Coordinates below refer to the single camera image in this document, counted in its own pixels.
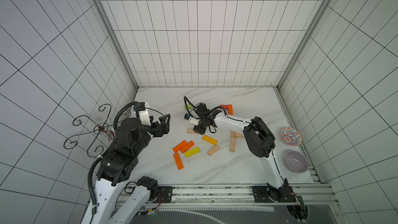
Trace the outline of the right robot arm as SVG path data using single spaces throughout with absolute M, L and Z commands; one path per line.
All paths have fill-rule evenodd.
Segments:
M 266 201 L 295 202 L 295 196 L 288 180 L 281 173 L 274 154 L 275 136 L 260 117 L 244 119 L 231 117 L 224 113 L 211 113 L 206 117 L 190 117 L 185 115 L 185 120 L 194 124 L 194 132 L 204 134 L 210 127 L 225 128 L 244 136 L 250 152 L 262 159 L 266 173 L 266 189 L 263 195 Z

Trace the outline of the natural wood block top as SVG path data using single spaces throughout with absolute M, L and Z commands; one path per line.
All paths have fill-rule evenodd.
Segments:
M 197 134 L 197 135 L 199 135 L 199 133 L 195 132 L 193 129 L 190 129 L 190 128 L 187 129 L 187 133 L 188 134 Z

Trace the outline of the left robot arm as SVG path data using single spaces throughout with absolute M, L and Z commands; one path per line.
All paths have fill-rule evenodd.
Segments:
M 157 212 L 162 203 L 171 200 L 172 188 L 158 189 L 153 178 L 129 180 L 151 139 L 169 133 L 170 115 L 161 116 L 158 122 L 149 117 L 148 125 L 139 118 L 120 121 L 120 116 L 114 119 L 115 139 L 89 170 L 90 202 L 83 224 L 129 224 L 135 216 Z

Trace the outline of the amber yellow block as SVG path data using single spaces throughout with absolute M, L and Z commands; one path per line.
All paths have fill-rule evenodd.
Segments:
M 214 139 L 214 138 L 212 138 L 212 137 L 209 137 L 209 136 L 207 136 L 207 135 L 204 135 L 204 136 L 202 137 L 202 139 L 203 139 L 204 141 L 208 142 L 209 144 L 214 145 L 214 146 L 216 146 L 217 143 L 218 143 L 218 141 L 217 141 L 216 139 Z

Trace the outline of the natural wood block bottom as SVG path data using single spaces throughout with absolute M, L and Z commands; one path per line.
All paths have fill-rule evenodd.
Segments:
M 229 151 L 235 152 L 235 149 L 236 149 L 236 137 L 231 137 Z

